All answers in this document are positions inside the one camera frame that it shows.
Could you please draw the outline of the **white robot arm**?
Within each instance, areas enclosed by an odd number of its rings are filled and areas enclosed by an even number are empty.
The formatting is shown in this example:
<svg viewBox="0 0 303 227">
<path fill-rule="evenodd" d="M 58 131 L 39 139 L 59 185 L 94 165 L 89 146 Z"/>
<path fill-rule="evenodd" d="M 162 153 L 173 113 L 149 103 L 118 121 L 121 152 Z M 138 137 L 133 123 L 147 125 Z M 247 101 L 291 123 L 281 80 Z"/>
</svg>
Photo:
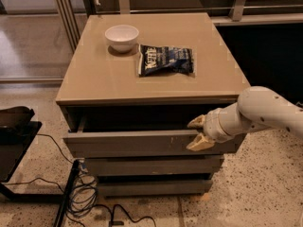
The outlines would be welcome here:
<svg viewBox="0 0 303 227">
<path fill-rule="evenodd" d="M 187 126 L 200 130 L 187 145 L 192 151 L 212 148 L 239 134 L 271 128 L 303 138 L 303 110 L 271 89 L 253 86 L 243 90 L 235 103 L 201 114 Z"/>
</svg>

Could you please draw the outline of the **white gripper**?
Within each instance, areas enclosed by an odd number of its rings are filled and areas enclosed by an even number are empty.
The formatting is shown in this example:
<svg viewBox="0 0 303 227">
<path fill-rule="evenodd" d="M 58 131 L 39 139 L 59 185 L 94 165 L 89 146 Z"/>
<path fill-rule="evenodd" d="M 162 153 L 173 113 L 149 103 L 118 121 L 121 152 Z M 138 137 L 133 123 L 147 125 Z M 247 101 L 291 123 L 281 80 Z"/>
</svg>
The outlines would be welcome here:
<svg viewBox="0 0 303 227">
<path fill-rule="evenodd" d="M 221 126 L 220 112 L 222 108 L 210 111 L 207 115 L 201 114 L 192 119 L 187 127 L 189 129 L 204 129 L 204 133 L 199 133 L 192 142 L 187 145 L 191 151 L 199 151 L 212 148 L 216 143 L 223 143 L 233 139 Z"/>
</svg>

